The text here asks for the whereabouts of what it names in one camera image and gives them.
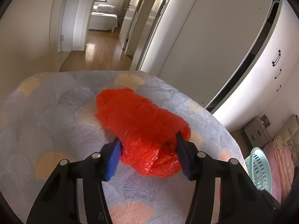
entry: door frame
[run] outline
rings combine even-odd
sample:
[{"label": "door frame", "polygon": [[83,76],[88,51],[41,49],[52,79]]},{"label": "door frame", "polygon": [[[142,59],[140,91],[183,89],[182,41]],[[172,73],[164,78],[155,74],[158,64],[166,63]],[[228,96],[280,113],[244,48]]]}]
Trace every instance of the door frame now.
[{"label": "door frame", "polygon": [[137,7],[134,11],[134,14],[133,14],[133,17],[132,17],[132,20],[131,20],[131,23],[130,23],[130,26],[129,26],[129,29],[128,29],[128,32],[127,32],[127,35],[126,35],[126,40],[125,40],[125,43],[124,43],[124,47],[123,47],[123,50],[125,50],[127,48],[127,44],[128,44],[128,40],[129,40],[129,37],[130,37],[130,34],[131,34],[131,30],[132,30],[132,26],[134,24],[134,21],[135,21],[135,18],[136,18],[136,15],[140,9],[140,6],[142,4],[143,0],[139,0],[138,4],[137,4]]},{"label": "door frame", "polygon": [[150,44],[152,42],[152,39],[153,39],[153,37],[154,37],[154,35],[156,33],[157,27],[158,27],[158,25],[160,23],[160,20],[161,20],[163,14],[164,14],[164,11],[165,11],[165,9],[166,9],[169,1],[170,0],[163,0],[162,4],[161,4],[161,6],[160,6],[160,8],[158,10],[157,16],[156,16],[156,18],[155,18],[155,20],[153,22],[152,28],[151,28],[151,30],[149,32],[149,35],[148,35],[147,40],[145,42],[145,45],[143,47],[143,50],[142,50],[142,53],[141,53],[140,58],[138,60],[138,63],[136,65],[136,67],[135,68],[131,68],[130,71],[140,71],[141,70],[141,67],[142,67],[142,64],[144,62],[145,56],[146,56],[146,54],[148,52],[148,49],[149,49]]},{"label": "door frame", "polygon": [[61,46],[62,46],[62,22],[63,22],[63,16],[65,11],[65,5],[66,0],[62,0],[60,13],[59,13],[59,26],[58,26],[58,34],[57,34],[57,52],[61,52]]}]

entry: drawer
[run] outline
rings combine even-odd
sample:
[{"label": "drawer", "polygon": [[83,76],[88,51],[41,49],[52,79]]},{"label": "drawer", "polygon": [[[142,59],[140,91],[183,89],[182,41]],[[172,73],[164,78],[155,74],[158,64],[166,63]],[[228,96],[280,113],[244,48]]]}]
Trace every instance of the drawer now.
[{"label": "drawer", "polygon": [[250,143],[253,147],[261,147],[262,143],[260,142],[259,136],[253,125],[249,125],[245,128],[245,133],[250,140]]},{"label": "drawer", "polygon": [[243,127],[264,110],[281,91],[298,61],[298,18],[286,0],[282,0],[277,16],[256,63],[213,114],[229,131]]},{"label": "drawer", "polygon": [[255,129],[255,132],[258,135],[258,139],[259,139],[260,143],[262,145],[265,145],[269,141],[270,137],[269,137],[269,139],[267,138],[267,136],[265,135],[265,133],[264,133],[263,129],[261,128],[260,124],[258,123],[258,121],[255,121],[252,125],[253,125],[253,128]]},{"label": "drawer", "polygon": [[296,34],[296,37],[292,42],[288,55],[278,70],[277,75],[272,78],[272,82],[267,88],[267,90],[273,92],[275,95],[280,92],[283,85],[287,82],[299,60],[299,21],[298,28],[293,31]]}]

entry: teal plastic basket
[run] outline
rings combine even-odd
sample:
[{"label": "teal plastic basket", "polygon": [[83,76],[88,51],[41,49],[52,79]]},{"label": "teal plastic basket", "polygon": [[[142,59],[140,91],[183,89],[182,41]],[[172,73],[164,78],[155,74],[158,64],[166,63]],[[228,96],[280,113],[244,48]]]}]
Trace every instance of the teal plastic basket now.
[{"label": "teal plastic basket", "polygon": [[272,178],[270,165],[263,151],[255,147],[245,159],[249,177],[257,189],[265,189],[271,194]]}]

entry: bedspread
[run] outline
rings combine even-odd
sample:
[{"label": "bedspread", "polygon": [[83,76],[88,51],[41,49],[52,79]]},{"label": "bedspread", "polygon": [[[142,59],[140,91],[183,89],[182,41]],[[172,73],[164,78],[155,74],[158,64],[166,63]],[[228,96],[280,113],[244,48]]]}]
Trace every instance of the bedspread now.
[{"label": "bedspread", "polygon": [[[23,222],[61,159],[83,160],[114,139],[95,118],[95,99],[104,89],[124,87],[186,120],[198,150],[223,161],[235,157],[245,166],[227,130],[156,77],[125,71],[37,74],[22,82],[0,108],[0,191]],[[80,221],[86,223],[80,181],[78,186]],[[182,172],[166,179],[142,177],[121,162],[115,176],[103,183],[114,224],[184,223],[194,187]]]}]

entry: doorway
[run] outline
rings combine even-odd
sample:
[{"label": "doorway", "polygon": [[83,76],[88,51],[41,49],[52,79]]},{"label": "doorway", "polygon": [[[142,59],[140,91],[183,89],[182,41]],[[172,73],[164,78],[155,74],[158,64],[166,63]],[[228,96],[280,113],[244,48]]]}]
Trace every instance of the doorway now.
[{"label": "doorway", "polygon": [[131,64],[130,70],[135,71],[139,70],[144,58],[144,55],[146,54],[146,51],[149,47],[149,44],[151,43],[152,36],[155,32],[155,29],[159,23],[159,19],[163,14],[163,11],[165,7],[167,6],[167,3],[169,0],[156,0],[152,10],[148,16],[148,19],[146,21],[146,25],[143,29],[143,32],[141,34],[138,46],[136,48],[133,61]]},{"label": "doorway", "polygon": [[110,30],[89,30],[86,50],[73,51],[60,71],[128,71],[132,60],[121,47],[119,32],[120,28],[115,28],[113,33]]},{"label": "doorway", "polygon": [[127,42],[129,40],[131,27],[136,17],[136,14],[140,8],[141,3],[142,0],[130,0],[130,3],[128,5],[127,12],[125,14],[121,26],[121,32],[119,34],[119,41],[121,43],[121,47],[123,48],[123,50],[125,50],[127,47]]},{"label": "doorway", "polygon": [[58,43],[57,43],[57,51],[61,52],[63,51],[62,49],[62,41],[63,41],[63,36],[62,36],[62,27],[65,27],[65,25],[63,25],[63,21],[64,21],[64,16],[65,16],[65,8],[66,8],[66,1],[67,0],[62,0],[62,4],[61,4],[61,8],[60,8],[60,13],[59,13],[59,28],[58,28]]},{"label": "doorway", "polygon": [[61,51],[73,50],[74,25],[79,0],[66,0],[61,26]]},{"label": "doorway", "polygon": [[160,2],[161,0],[143,0],[141,2],[141,6],[137,11],[136,17],[132,23],[131,31],[129,32],[128,42],[126,46],[127,55],[134,57],[137,45],[139,43],[142,31],[146,26],[147,20],[149,20],[149,23],[153,22],[157,11],[156,8],[159,7]]}]

